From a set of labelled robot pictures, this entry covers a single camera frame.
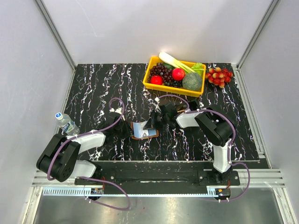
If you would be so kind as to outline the brown leather card holder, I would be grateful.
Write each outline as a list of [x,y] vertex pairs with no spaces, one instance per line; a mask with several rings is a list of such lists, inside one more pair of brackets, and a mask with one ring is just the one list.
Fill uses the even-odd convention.
[[133,135],[131,136],[134,140],[150,139],[159,136],[159,131],[157,129],[144,129],[147,121],[144,122],[131,122],[131,128],[133,130]]

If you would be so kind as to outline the black card box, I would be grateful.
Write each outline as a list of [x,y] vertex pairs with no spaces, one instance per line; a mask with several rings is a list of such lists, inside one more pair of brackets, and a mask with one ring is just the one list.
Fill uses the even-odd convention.
[[[200,107],[196,99],[188,101],[188,104],[189,104],[189,111],[196,111]],[[175,105],[175,108],[177,112],[184,112],[187,110],[187,104]]]

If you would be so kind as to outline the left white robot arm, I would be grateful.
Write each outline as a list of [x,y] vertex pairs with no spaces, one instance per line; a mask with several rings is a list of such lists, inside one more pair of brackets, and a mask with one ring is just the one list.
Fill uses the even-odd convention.
[[70,177],[84,176],[90,184],[101,180],[101,172],[91,161],[78,160],[78,155],[92,148],[102,147],[115,137],[131,137],[133,130],[124,116],[113,112],[109,116],[112,124],[102,122],[99,129],[74,136],[55,134],[36,162],[38,170],[44,172],[49,180],[65,182]]

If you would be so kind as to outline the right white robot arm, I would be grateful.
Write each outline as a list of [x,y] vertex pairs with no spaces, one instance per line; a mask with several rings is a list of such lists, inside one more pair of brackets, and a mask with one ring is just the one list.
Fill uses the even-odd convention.
[[220,112],[217,105],[192,111],[189,105],[155,105],[150,118],[143,126],[143,130],[160,130],[164,125],[172,128],[197,127],[213,145],[214,160],[212,173],[208,179],[222,185],[229,180],[232,171],[231,145],[236,131],[233,122]]

